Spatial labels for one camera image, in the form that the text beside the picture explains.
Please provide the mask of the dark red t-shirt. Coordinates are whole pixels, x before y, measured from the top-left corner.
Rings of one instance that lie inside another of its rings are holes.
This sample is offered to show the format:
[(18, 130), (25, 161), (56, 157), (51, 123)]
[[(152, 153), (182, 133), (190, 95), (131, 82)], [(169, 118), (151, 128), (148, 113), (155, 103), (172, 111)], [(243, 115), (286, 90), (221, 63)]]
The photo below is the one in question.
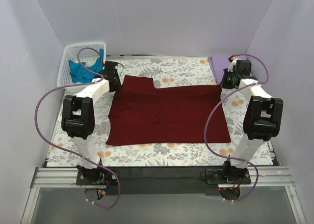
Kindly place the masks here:
[(217, 85), (156, 88), (153, 79), (125, 76), (108, 114), (112, 146), (146, 143), (229, 143)]

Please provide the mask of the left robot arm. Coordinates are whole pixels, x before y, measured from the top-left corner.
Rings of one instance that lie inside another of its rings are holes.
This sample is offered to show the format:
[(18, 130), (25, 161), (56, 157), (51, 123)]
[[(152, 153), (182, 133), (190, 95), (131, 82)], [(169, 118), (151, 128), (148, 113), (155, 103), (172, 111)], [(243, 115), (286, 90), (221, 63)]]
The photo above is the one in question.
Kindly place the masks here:
[(74, 142), (77, 151), (82, 155), (80, 165), (90, 169), (87, 178), (92, 184), (101, 184), (104, 172), (97, 168), (101, 159), (94, 145), (92, 136), (95, 128), (94, 104), (108, 92), (122, 88), (118, 67), (123, 66), (115, 61), (106, 61), (100, 72), (104, 79), (91, 84), (75, 95), (63, 99), (61, 128)]

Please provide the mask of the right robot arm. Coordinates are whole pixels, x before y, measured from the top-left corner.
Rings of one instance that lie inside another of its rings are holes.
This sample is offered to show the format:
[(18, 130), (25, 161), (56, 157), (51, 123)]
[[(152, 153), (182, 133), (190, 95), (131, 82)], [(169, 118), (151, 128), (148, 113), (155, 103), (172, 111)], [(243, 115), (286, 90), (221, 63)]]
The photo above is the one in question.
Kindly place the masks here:
[(248, 167), (256, 151), (265, 142), (279, 134), (283, 100), (266, 93), (257, 78), (251, 76), (252, 63), (236, 57), (229, 58), (230, 66), (224, 69), (221, 86), (238, 89), (247, 99), (248, 107), (243, 121), (243, 137), (230, 159), (231, 166), (222, 170), (227, 183), (236, 182), (240, 177), (238, 169)]

